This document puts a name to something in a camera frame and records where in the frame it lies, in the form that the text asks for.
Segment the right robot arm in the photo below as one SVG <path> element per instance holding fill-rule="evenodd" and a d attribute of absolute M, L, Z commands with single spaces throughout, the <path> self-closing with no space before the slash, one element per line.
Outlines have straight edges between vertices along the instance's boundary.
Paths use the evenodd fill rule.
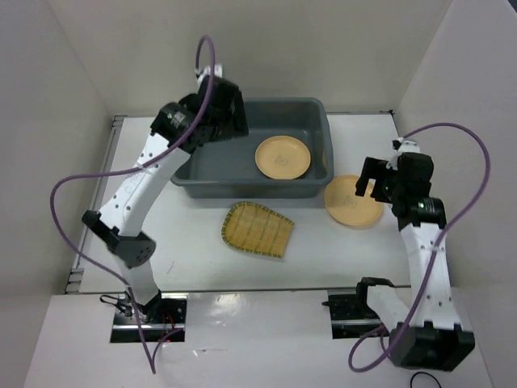
<path fill-rule="evenodd" d="M 434 171 L 432 159 L 418 152 L 402 152 L 394 160 L 367 157 L 355 184 L 355 194 L 390 204 L 397 219 L 410 265 L 411 306 L 399 298 L 385 278 L 364 277 L 356 286 L 354 308 L 364 318 L 376 315 L 380 333 L 389 346 L 371 364 L 356 373 L 376 368 L 385 359 L 403 369 L 453 371 L 475 348 L 475 337 L 464 329 L 452 300 L 444 247 L 448 227 L 443 202 L 429 195 Z"/>

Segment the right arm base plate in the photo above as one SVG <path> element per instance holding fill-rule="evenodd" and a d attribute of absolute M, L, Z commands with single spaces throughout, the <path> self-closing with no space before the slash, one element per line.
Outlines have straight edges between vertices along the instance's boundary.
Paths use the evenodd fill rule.
<path fill-rule="evenodd" d="M 327 299 L 322 305 L 329 312 L 334 340 L 358 339 L 380 326 L 379 317 L 375 313 L 361 309 L 354 289 L 328 290 Z"/>

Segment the woven bamboo tray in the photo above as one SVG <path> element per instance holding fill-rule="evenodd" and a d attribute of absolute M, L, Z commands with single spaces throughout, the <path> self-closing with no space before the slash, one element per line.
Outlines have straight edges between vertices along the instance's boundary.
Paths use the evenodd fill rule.
<path fill-rule="evenodd" d="M 234 204 L 225 216 L 221 238 L 229 247 L 282 259 L 294 222 L 268 207 L 249 201 Z"/>

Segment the tan plate with bear logo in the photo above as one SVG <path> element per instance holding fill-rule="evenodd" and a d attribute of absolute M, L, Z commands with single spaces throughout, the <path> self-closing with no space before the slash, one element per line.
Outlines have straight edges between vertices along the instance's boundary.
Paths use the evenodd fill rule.
<path fill-rule="evenodd" d="M 259 144 L 254 156 L 257 168 L 268 178 L 300 178 L 311 163 L 311 153 L 304 142 L 290 136 L 269 137 Z"/>

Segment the grey plastic bin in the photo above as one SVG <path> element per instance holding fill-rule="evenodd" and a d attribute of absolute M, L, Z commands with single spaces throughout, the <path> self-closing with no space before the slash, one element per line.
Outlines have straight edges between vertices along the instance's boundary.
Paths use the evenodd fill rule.
<path fill-rule="evenodd" d="M 334 150 L 315 98 L 244 103 L 249 133 L 202 146 L 171 182 L 196 199 L 315 197 L 334 178 Z"/>

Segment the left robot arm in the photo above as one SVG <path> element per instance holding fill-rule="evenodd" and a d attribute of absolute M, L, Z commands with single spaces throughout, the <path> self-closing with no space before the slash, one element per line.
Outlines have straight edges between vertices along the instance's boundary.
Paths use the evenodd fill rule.
<path fill-rule="evenodd" d="M 150 208 L 197 149 L 247 134 L 239 87 L 224 78 L 205 78 L 195 94 L 160 109 L 135 163 L 136 172 L 124 179 L 100 209 L 83 214 L 82 222 L 118 263 L 130 287 L 132 313 L 143 323 L 156 320 L 163 306 L 150 265 L 156 242 L 142 230 Z"/>

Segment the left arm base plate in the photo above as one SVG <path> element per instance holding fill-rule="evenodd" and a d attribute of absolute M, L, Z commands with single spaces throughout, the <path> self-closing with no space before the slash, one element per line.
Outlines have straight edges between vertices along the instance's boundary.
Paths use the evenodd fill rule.
<path fill-rule="evenodd" d="M 183 342 L 185 340 L 185 323 L 187 320 L 187 295 L 185 293 L 164 293 L 161 309 L 143 314 L 135 311 L 124 294 L 102 294 L 99 300 L 114 307 L 111 326 L 112 344 L 138 343 L 136 316 L 139 315 L 145 341 L 157 343 L 166 335 L 166 342 Z"/>

